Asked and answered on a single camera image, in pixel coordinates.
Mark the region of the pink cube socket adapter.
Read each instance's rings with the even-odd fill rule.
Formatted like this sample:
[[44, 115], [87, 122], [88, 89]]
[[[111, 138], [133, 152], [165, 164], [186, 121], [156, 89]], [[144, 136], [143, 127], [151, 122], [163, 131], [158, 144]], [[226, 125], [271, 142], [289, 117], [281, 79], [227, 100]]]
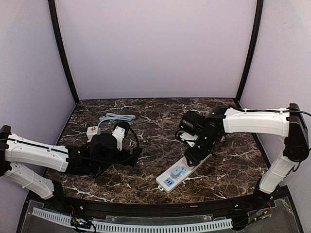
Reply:
[[189, 159], [187, 159], [185, 156], [183, 157], [182, 162], [185, 165], [185, 167], [187, 167], [187, 169], [189, 169], [189, 170], [193, 170], [195, 168], [195, 165]]

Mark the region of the white cube socket adapter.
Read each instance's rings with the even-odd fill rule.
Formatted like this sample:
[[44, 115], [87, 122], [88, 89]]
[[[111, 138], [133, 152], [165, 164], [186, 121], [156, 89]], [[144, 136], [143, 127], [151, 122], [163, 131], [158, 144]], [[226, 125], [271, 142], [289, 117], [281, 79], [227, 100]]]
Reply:
[[88, 140], [91, 140], [93, 136], [98, 135], [100, 133], [98, 126], [88, 127], [86, 135]]

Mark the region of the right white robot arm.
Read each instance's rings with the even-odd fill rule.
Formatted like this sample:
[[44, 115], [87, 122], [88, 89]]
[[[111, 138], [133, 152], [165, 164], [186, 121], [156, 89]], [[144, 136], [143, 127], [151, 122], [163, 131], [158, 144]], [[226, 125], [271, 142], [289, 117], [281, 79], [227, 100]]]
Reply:
[[200, 164], [213, 153], [215, 143], [229, 133], [262, 133], [284, 137], [284, 151], [271, 164], [259, 183], [259, 191], [274, 192], [279, 183], [310, 153], [304, 112], [297, 104], [280, 109], [242, 109], [235, 106], [214, 107], [207, 116], [187, 111], [179, 128], [195, 137], [184, 156], [189, 167]]

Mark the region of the blue plug adapter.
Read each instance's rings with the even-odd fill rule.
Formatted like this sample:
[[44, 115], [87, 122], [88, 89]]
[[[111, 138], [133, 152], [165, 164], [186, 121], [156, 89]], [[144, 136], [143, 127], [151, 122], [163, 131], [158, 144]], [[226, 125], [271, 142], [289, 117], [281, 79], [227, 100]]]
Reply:
[[171, 170], [170, 177], [172, 179], [176, 179], [181, 174], [181, 172], [182, 172], [182, 167], [176, 166]]

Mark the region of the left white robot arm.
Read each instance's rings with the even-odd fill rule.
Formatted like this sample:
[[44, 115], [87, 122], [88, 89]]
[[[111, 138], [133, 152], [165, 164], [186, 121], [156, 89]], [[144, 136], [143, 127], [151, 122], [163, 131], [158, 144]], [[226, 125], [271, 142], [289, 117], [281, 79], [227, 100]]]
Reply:
[[0, 129], [0, 175], [44, 200], [62, 198], [63, 188], [59, 182], [43, 178], [26, 165], [97, 178], [111, 165], [136, 165], [142, 153], [139, 142], [132, 150], [123, 146], [124, 139], [132, 132], [127, 122], [117, 123], [111, 133], [103, 133], [100, 127], [93, 126], [87, 129], [88, 142], [84, 145], [55, 146], [20, 137], [4, 125]]

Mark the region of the white colourful power strip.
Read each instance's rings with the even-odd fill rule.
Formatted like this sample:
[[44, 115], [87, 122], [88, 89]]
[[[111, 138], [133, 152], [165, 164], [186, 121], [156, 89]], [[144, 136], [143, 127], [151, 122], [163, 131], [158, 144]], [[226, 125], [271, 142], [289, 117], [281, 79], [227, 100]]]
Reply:
[[[180, 160], [178, 160], [175, 164], [173, 164], [170, 168], [165, 170], [162, 174], [160, 174], [156, 178], [158, 189], [160, 191], [165, 191], [166, 193], [170, 193], [176, 187], [178, 187], [186, 178], [188, 178], [198, 167], [200, 167], [209, 157], [204, 159], [199, 165], [195, 166], [193, 170], [187, 169], [187, 167], [185, 167], [185, 165], [182, 162], [183, 158], [181, 158]], [[176, 166], [182, 167], [182, 172], [176, 179], [172, 179], [170, 177], [171, 170]]]

